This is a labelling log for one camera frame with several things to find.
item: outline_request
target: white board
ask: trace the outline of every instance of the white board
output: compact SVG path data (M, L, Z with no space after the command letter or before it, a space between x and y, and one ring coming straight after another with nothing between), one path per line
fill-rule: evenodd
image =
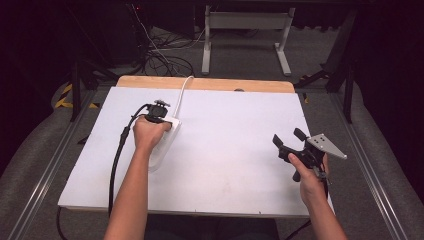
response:
M146 103L162 99L174 112L180 90L113 87L69 177L59 205L108 206L109 180L120 134ZM151 212L249 216L307 216L291 164L278 158L274 134L296 150L294 135L309 130L297 94L185 90L181 129L162 162L149 173ZM122 151L115 195L134 151L130 133Z

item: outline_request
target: trigger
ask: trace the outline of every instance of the trigger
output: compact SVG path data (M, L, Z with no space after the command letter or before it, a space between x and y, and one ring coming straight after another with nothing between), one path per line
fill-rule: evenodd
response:
M153 117L150 115L145 115L144 118L146 118L147 121L152 122L152 123L163 123L165 122L164 120L158 118L158 117Z

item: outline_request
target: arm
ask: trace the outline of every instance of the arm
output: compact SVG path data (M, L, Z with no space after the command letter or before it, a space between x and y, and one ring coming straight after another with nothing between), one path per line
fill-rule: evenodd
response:
M116 196L104 239L143 239L147 221L149 157L169 123L155 124L140 117L134 125L135 151Z
M289 154L289 159L300 173L300 195L308 208L317 239L347 239L342 226L327 202L323 183L295 155ZM327 154L324 155L323 160L324 166L328 170Z

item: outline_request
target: metal stand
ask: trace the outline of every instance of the metal stand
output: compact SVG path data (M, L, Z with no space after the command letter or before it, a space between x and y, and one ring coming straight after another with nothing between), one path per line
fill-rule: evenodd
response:
M205 10L205 45L203 48L202 74L209 74L211 41L210 29L283 29L279 43L275 43L278 59L285 76L291 75L291 70L284 54L284 46L294 17L294 8L288 13L243 13L243 12L210 12L210 6Z
M72 68L72 117L71 122L75 121L78 114L81 111L81 84L80 79L84 83L87 90L96 90L99 83L97 77L94 75L94 71L97 71L112 81L118 82L119 77L115 73L99 66L98 64L88 60L78 60Z
M329 75L329 81L325 88L328 92L337 92L343 82L346 80L346 91L343 103L343 113L346 120L352 123L350 117L350 110L352 104L352 91L354 82L354 69L352 66L352 60L346 57L346 46L350 39L350 34L354 27L357 9L351 9L343 22L339 34L337 35L336 41L334 42L333 48L327 58L327 62L323 66L323 70L315 73L314 75L305 78L305 80L299 83L293 84L295 88L303 88L306 85L315 82L325 75Z

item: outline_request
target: black cord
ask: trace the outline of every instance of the black cord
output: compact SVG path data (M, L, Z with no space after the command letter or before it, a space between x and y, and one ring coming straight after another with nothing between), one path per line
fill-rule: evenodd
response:
M137 110L137 112L135 112L135 114L133 116L131 116L131 120L128 123L128 126L126 126L124 128L124 130L122 131L121 138L120 138L120 141L119 141L118 150L116 151L115 159L113 160L112 172L111 172L111 175L110 175L109 207L108 207L109 217L110 217L110 214L112 213L112 208L113 208L113 190L114 190L114 187L115 187L116 167L118 166L119 157L121 156L121 152L122 152L122 149L125 145L125 141L127 140L127 137L130 133L132 123L139 117L139 113L141 112L141 110L143 110L143 108L145 108L145 107L149 108L149 106L151 106L151 105L150 104L144 104L143 106L141 106Z
M300 226L298 229L296 229L296 231L294 231L292 234L290 234L290 236L288 236L285 240L290 240L292 239L294 236L296 236L300 230L304 229L305 227L311 225L311 220L308 220L306 223L304 223L302 226Z
M68 240L62 232L62 228L60 227L60 212L61 211L62 211L62 207L59 206L56 213L56 228L57 228L57 232L60 235L60 238L63 240Z

